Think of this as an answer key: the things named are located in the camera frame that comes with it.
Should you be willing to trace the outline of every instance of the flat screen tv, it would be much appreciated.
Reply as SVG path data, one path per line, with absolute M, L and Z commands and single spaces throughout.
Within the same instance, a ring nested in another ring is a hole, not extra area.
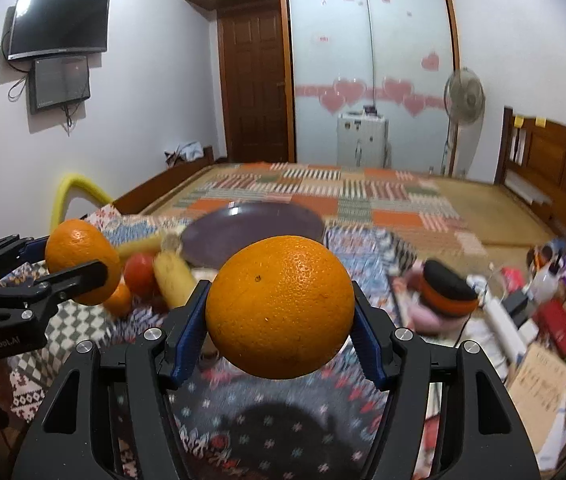
M 8 59 L 108 50 L 110 0 L 17 0 Z

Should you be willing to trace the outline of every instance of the white sliding door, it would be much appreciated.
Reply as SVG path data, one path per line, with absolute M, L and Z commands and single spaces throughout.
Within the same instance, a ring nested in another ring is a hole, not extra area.
M 297 161 L 336 164 L 337 117 L 373 102 L 367 0 L 289 0 Z
M 445 0 L 368 0 L 376 102 L 390 165 L 438 173 L 447 139 L 443 90 L 454 61 Z

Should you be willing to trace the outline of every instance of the silver screw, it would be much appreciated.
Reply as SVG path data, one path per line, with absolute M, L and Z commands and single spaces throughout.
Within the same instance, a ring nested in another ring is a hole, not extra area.
M 153 328 L 148 328 L 145 332 L 143 332 L 143 337 L 148 341 L 154 341 L 161 337 L 161 329 L 157 328 L 156 326 Z
M 465 341 L 463 348 L 470 354 L 477 354 L 480 351 L 480 345 L 476 341 Z
M 93 346 L 94 345 L 92 344 L 92 341 L 86 339 L 85 341 L 81 341 L 78 345 L 76 345 L 76 351 L 79 352 L 79 354 L 87 354 L 87 352 L 92 350 Z
M 407 328 L 397 328 L 396 332 L 394 332 L 394 335 L 401 341 L 409 341 L 414 337 L 412 331 Z

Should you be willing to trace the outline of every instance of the purple plate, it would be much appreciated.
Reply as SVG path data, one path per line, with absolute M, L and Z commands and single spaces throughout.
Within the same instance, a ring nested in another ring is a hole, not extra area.
M 321 243 L 323 220 L 293 203 L 241 202 L 212 211 L 188 225 L 181 234 L 181 255 L 196 267 L 220 269 L 248 245 L 282 235 Z

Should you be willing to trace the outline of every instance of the wooden door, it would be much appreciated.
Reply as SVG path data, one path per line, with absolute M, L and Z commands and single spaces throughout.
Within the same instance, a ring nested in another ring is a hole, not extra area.
M 287 161 L 281 10 L 224 12 L 218 20 L 227 156 L 232 162 Z

